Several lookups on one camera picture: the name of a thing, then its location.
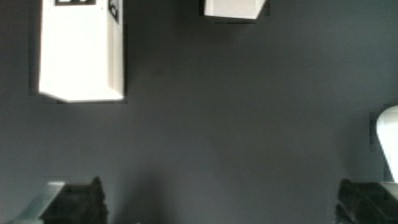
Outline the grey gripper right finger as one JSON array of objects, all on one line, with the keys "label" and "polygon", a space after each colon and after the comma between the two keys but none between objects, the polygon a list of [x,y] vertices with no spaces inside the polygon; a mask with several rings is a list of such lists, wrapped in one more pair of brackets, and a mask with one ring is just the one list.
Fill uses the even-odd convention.
[{"label": "grey gripper right finger", "polygon": [[398,224],[398,183],[341,180],[334,224]]}]

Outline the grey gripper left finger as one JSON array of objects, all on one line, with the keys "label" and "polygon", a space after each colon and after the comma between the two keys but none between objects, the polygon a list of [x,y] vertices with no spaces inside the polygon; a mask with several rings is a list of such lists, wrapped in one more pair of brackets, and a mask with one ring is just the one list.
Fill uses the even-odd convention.
[{"label": "grey gripper left finger", "polygon": [[10,224],[108,224],[99,178],[80,184],[49,182]]}]

